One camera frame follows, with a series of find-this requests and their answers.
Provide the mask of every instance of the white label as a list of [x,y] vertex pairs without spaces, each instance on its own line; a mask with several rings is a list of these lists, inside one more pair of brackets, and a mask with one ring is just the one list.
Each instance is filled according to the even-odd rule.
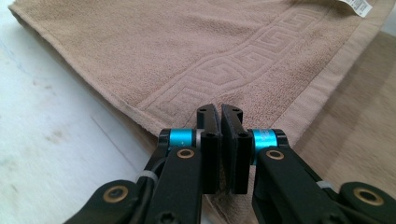
[[353,10],[361,17],[366,17],[366,15],[373,8],[366,2],[366,0],[338,0],[347,3]]

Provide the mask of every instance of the greek key pattern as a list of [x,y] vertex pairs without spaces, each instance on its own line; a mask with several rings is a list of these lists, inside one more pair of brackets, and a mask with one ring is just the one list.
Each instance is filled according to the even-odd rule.
[[261,28],[238,48],[201,60],[138,108],[168,127],[184,127],[201,104],[266,76],[271,66],[282,61],[309,27],[322,17],[321,12],[294,9],[271,27]]

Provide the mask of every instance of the towel label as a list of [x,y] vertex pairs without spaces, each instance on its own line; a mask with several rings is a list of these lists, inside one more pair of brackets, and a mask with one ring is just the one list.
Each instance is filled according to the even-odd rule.
[[373,8],[366,2],[366,0],[338,0],[347,3],[353,10],[361,17],[366,17],[366,15]]

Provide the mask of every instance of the brown towel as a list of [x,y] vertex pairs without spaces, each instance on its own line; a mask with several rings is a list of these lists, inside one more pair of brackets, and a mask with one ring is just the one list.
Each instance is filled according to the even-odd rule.
[[[200,105],[226,103],[245,111],[247,128],[283,129],[294,145],[395,1],[369,2],[365,19],[320,0],[17,0],[10,9],[155,135],[193,127]],[[236,223],[248,200],[214,202]]]

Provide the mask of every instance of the white surface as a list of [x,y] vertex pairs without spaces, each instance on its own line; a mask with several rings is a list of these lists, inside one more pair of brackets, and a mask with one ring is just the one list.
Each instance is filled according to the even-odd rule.
[[[0,3],[0,223],[63,223],[149,155]],[[396,35],[396,10],[384,31]]]

